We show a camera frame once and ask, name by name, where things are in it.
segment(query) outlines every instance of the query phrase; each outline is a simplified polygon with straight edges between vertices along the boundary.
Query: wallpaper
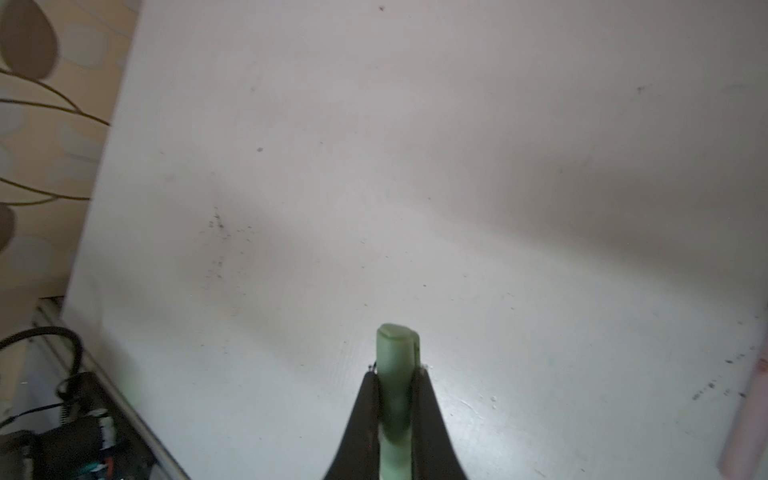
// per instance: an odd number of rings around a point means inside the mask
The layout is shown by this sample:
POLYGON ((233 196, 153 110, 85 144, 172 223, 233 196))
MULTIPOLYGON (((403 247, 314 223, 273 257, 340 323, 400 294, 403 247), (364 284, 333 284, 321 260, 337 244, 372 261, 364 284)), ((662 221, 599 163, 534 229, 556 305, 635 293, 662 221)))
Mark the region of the wallpaper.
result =
POLYGON ((0 0, 0 290, 69 275, 140 7, 0 0))

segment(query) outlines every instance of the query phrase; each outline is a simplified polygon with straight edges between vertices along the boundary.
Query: green highlighter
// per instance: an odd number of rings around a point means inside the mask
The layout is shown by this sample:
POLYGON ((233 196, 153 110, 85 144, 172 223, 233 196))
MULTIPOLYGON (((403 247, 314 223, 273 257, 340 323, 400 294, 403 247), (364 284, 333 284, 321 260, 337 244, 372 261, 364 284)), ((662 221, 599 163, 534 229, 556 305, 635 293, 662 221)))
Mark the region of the green highlighter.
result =
POLYGON ((376 331, 376 363, 325 480, 466 480, 410 328, 376 331))

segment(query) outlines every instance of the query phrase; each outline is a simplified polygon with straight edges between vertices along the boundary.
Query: white table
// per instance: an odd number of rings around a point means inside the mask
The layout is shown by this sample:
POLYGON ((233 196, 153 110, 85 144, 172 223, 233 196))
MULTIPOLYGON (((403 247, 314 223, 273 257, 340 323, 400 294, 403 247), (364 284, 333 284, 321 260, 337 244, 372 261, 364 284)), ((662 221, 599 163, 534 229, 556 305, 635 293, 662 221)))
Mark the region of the white table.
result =
POLYGON ((380 1, 145 5, 65 321, 195 479, 321 478, 384 322, 473 480, 717 478, 768 4, 380 1))

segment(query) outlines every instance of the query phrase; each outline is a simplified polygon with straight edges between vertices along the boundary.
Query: brown oval shape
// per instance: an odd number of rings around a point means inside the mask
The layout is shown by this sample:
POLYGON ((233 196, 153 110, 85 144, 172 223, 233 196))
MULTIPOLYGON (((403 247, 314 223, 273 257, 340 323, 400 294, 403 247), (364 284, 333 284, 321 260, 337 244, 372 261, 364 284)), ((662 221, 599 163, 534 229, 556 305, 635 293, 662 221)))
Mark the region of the brown oval shape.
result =
POLYGON ((25 77, 48 77, 58 60, 56 32, 33 0, 11 0, 0 18, 0 55, 25 77))
POLYGON ((8 205, 0 205, 0 252, 5 250, 16 231, 16 213, 8 205))

